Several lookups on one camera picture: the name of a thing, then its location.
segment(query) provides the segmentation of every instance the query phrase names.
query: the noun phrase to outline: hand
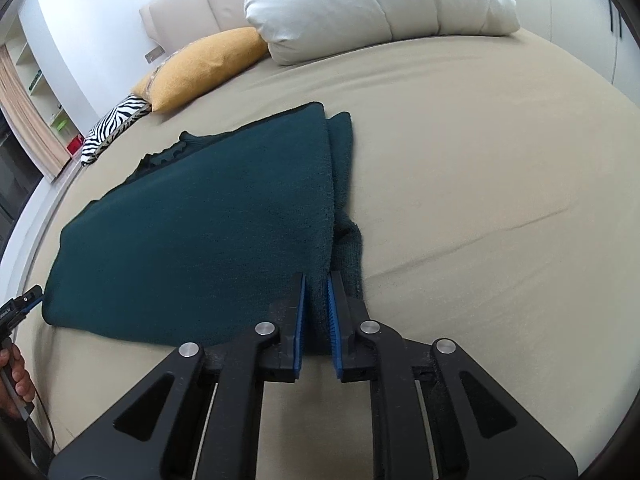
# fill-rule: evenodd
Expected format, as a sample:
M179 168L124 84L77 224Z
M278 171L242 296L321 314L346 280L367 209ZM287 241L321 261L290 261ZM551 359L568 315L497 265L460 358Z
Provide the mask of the hand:
M24 402L31 402L36 395L36 387L31 381L29 372L24 369L24 358L16 345L11 348L14 353L14 365L12 366L12 376L15 381L15 392L24 399ZM0 368L4 368L9 362L9 351L2 349L0 352ZM14 400L4 388L4 383L0 380L0 410L3 410L11 418L20 418L18 408Z

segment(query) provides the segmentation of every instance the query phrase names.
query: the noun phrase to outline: white comforter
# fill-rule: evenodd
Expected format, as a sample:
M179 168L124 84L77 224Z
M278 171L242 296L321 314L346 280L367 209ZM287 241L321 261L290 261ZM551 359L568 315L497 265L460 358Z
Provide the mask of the white comforter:
M514 0L245 0L244 8L284 65L389 41L520 28Z

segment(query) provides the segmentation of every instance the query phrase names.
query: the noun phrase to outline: yellow pillow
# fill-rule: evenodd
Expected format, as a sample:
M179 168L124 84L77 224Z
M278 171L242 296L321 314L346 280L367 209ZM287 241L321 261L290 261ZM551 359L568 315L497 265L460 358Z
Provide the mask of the yellow pillow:
M213 90L267 53L253 27L233 28L188 44L146 75L132 93L154 112L170 112Z

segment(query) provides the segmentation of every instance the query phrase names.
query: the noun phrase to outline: headboard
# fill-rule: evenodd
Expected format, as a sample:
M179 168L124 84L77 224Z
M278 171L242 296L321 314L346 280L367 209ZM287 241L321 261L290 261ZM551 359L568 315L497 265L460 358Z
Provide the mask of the headboard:
M249 26L244 0L152 0L140 15L148 37L167 54L205 36Z

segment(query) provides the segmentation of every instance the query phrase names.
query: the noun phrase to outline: zebra print pillow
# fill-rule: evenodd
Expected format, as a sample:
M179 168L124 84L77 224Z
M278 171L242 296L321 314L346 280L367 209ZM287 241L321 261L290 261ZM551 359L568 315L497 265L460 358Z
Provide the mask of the zebra print pillow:
M82 146L80 162L88 166L127 128L151 111L151 104L130 94L91 128Z

